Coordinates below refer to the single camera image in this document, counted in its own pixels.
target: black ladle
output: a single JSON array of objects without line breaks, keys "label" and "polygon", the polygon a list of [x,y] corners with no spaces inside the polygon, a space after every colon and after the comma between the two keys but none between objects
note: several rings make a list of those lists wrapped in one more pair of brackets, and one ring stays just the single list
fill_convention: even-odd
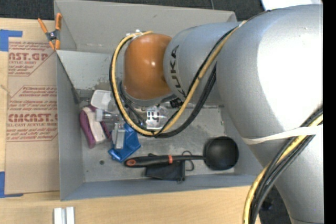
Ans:
[{"label": "black ladle", "polygon": [[177,161],[202,159],[212,170],[227,170],[235,166],[239,152],[235,141],[230,137],[220,136],[209,140],[204,146],[203,155],[150,155],[130,158],[125,165],[131,168],[147,167],[152,165],[169,165]]}]

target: blue tape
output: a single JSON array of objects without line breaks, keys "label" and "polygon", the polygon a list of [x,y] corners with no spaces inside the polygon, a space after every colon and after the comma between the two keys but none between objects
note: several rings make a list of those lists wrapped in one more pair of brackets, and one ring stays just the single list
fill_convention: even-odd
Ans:
[{"label": "blue tape", "polygon": [[22,31],[0,29],[0,51],[8,51],[9,37],[22,37]]},{"label": "blue tape", "polygon": [[23,194],[10,194],[5,195],[5,172],[0,172],[0,198],[7,198],[7,197],[19,197]]}]

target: cardboard box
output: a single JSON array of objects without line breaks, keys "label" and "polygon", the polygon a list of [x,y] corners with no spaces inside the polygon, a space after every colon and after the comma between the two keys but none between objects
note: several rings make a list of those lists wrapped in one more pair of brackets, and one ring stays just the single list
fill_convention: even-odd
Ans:
[{"label": "cardboard box", "polygon": [[[181,184],[146,178],[143,169],[129,169],[112,160],[109,143],[89,149],[79,125],[81,108],[89,104],[94,90],[110,90],[109,65],[114,48],[126,33],[152,30],[174,36],[183,29],[218,22],[236,22],[234,12],[166,6],[55,0],[55,14],[63,16],[57,51],[57,104],[60,162],[60,198],[164,193],[250,185],[261,166],[241,140],[224,108],[203,108],[182,133],[165,139],[139,135],[141,148],[132,156],[203,153],[210,137],[227,135],[239,148],[237,165],[214,172],[203,161],[186,172]],[[122,57],[118,62],[121,70]]]},{"label": "cardboard box", "polygon": [[0,29],[8,33],[0,68],[5,194],[59,190],[56,53],[37,20],[1,18]]}]

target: white strap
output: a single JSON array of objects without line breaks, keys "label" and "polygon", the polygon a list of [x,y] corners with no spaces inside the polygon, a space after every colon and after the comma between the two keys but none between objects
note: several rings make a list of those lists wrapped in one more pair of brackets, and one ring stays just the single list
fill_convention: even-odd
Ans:
[{"label": "white strap", "polygon": [[299,135],[321,135],[323,133],[323,124],[318,126],[311,126],[311,127],[299,127],[294,130],[286,131],[279,134],[274,134],[266,137],[261,138],[255,138],[255,139],[249,139],[249,138],[243,138],[243,141],[247,145],[254,145],[259,144],[265,141],[270,140],[276,140],[276,139],[282,139],[282,138],[288,138],[293,136],[299,136]]}]

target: blue plastic object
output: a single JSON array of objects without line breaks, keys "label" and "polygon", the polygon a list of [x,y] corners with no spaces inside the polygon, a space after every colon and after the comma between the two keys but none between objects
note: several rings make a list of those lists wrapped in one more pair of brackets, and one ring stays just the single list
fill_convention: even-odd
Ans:
[{"label": "blue plastic object", "polygon": [[22,31],[2,30],[0,29],[0,50],[8,51],[9,37],[22,37]]},{"label": "blue plastic object", "polygon": [[5,172],[0,172],[0,198],[6,198],[6,197],[19,197],[23,194],[10,194],[5,195]]},{"label": "blue plastic object", "polygon": [[112,159],[115,159],[120,163],[141,147],[138,139],[138,133],[126,123],[124,124],[124,128],[125,138],[123,148],[116,149],[114,148],[114,144],[112,144],[112,149],[109,150],[109,154],[112,156]]}]

